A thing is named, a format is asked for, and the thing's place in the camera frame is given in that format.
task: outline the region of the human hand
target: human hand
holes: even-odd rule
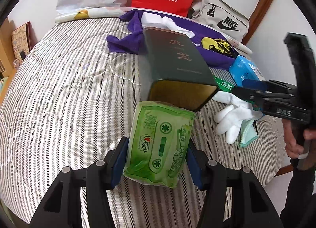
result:
[[[292,133],[291,121],[283,119],[282,123],[284,129],[284,141],[286,144],[285,151],[291,159],[297,159],[299,154],[304,152],[304,147],[296,143],[296,139]],[[316,139],[316,130],[306,129],[304,131],[304,138],[306,140]]]

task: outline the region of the black swoosh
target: black swoosh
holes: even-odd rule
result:
[[[235,28],[231,28],[231,27],[227,27],[223,24],[223,21],[220,21],[217,26],[220,28],[220,29],[227,29],[227,30],[234,30],[234,31],[240,31],[240,30],[236,30]]]

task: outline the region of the purple cloth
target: purple cloth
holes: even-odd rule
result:
[[[108,36],[106,38],[109,50],[111,52],[138,54],[140,42],[141,40],[143,40],[143,28],[141,19],[144,12],[158,14],[161,17],[167,16],[171,18],[179,27],[194,32],[195,37],[191,38],[191,41],[197,45],[200,45],[196,46],[196,48],[200,52],[200,54],[202,55],[202,57],[204,58],[205,62],[209,67],[228,70],[229,67],[235,61],[234,58],[203,48],[202,39],[204,37],[220,38],[226,40],[226,38],[221,33],[191,20],[183,19],[168,14],[161,14],[136,9],[129,11],[128,13],[120,17],[122,21],[129,21],[127,28],[130,32],[132,32],[132,34],[124,37],[123,39],[118,39],[115,36]]]

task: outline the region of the white cloth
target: white cloth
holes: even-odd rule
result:
[[[226,103],[225,109],[214,116],[214,121],[218,123],[215,132],[218,135],[225,134],[225,141],[233,144],[241,129],[244,120],[258,120],[262,113],[252,109],[252,104],[245,102],[228,92],[217,92],[212,98],[214,101]]]
[[[158,14],[143,13],[142,27],[143,27],[143,29],[145,29],[147,27],[168,29],[168,30],[172,30],[175,32],[185,34],[189,38],[193,38],[195,36],[195,34],[192,31],[177,26],[172,19],[170,19],[166,16],[161,17]]]

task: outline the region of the white floor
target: white floor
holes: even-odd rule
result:
[[[291,178],[292,172],[274,177],[272,181],[265,187],[265,191],[269,195],[278,214],[281,213],[285,206],[286,194]],[[314,193],[316,193],[316,181],[314,183]]]

